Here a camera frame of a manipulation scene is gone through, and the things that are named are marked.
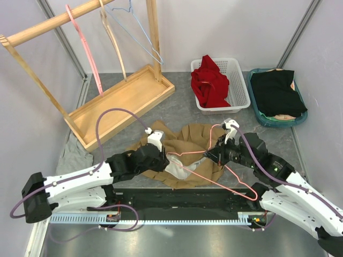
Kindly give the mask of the pink wire hanger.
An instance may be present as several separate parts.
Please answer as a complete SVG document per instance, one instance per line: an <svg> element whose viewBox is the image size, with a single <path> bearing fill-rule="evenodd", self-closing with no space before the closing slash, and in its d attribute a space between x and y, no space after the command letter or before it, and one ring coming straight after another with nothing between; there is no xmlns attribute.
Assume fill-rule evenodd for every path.
<svg viewBox="0 0 343 257"><path fill-rule="evenodd" d="M214 127L217 127L217 126L220 126L220 124L214 124L214 125L212 125L212 127L211 127L211 129L210 129L210 144L209 144L208 149L210 149L211 143L212 143L212 130L213 130ZM189 155L189 154L204 154L205 152L206 152L206 151L204 151L204 150L203 150L203 151L196 151L196 152L184 152L184 153L180 153L180 154L179 154L179 153L176 153L176 152L167 152L167 155L176 155L176 156L181 157L181 156L183 156L183 155ZM198 174L198 173L196 173L196 172L194 172L194 171L191 171L190 169L186 168L185 166L183 166L183 165L181 165L181 164L178 164L178 163L176 163L176 162L174 162L174 163L177 164L177 165L178 165L179 167L181 167L182 169L184 169L184 170L186 170L186 171L189 171L190 173L192 173L192 174L194 174L194 175L196 175L196 176L198 176L198 177L200 177L200 178L202 178L202 179L204 179L204 180L206 180L206 181L208 181L208 182L210 182L210 183L212 183L212 184L214 184L214 185L217 185L217 186L219 186L219 187L221 187L221 188L223 188L223 189L226 189L226 190L228 190L228 191L230 191L230 192L232 192L232 193L235 193L235 194L237 194L237 195L239 195L239 196L242 196L242 197L244 197L244 198L247 199L247 200L251 200L251 201L257 201L257 200L258 200L258 193L257 193L252 187L250 187L248 184L242 182L242 181L240 180L239 176L238 176L230 167L228 167L227 165L224 165L224 167L227 168L227 169L236 177L237 181L238 181L240 184L246 186L246 187L250 190L250 192L253 193L253 194L255 195L254 198L249 197L249 196L246 196L246 195L244 195L244 194L242 194L242 193L239 193L239 192L237 192L237 191L235 191L235 190L230 189L229 187L223 186L223 185L221 185L221 184L219 184L219 183L217 183L217 182L215 182L215 181L212 181L212 180L210 180L210 179L208 179L208 178L206 178L206 177L204 177L204 176L202 176L202 175L200 175L200 174Z"/></svg>

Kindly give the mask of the tan skirt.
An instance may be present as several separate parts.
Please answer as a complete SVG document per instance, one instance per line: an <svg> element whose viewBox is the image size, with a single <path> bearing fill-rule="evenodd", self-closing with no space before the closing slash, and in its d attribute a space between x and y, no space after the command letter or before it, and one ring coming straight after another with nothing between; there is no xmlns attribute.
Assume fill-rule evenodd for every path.
<svg viewBox="0 0 343 257"><path fill-rule="evenodd" d="M158 120L151 125L153 130L164 132L164 140L170 167L181 172L183 179L174 176L175 171L155 172L148 170L143 176L160 181L173 189L193 188L210 185L223 174L223 168L203 156L203 151L214 146L225 131L211 124L188 124L178 132L170 130L163 121Z"/></svg>

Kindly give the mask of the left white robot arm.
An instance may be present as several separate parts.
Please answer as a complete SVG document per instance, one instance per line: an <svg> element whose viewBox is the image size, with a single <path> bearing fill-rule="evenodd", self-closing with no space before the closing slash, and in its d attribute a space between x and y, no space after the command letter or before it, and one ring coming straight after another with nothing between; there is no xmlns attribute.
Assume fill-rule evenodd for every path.
<svg viewBox="0 0 343 257"><path fill-rule="evenodd" d="M30 176L22 190L24 217L28 224L49 218L53 212L69 208L71 197L85 192L81 202L88 211L103 207L113 210L117 196L113 185L131 180L147 170L162 172L169 165L166 151L148 143L107 158L95 167L55 177L37 172Z"/></svg>

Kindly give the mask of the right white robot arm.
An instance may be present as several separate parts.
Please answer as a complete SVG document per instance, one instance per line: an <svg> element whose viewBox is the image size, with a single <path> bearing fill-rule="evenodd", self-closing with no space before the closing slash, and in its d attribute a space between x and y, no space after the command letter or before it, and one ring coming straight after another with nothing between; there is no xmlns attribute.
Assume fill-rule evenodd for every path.
<svg viewBox="0 0 343 257"><path fill-rule="evenodd" d="M331 256L342 256L342 209L314 189L283 158L268 152L255 133L245 133L235 143L226 135L204 154L223 166L234 162L251 168L258 182L245 197L253 211L271 211L311 234Z"/></svg>

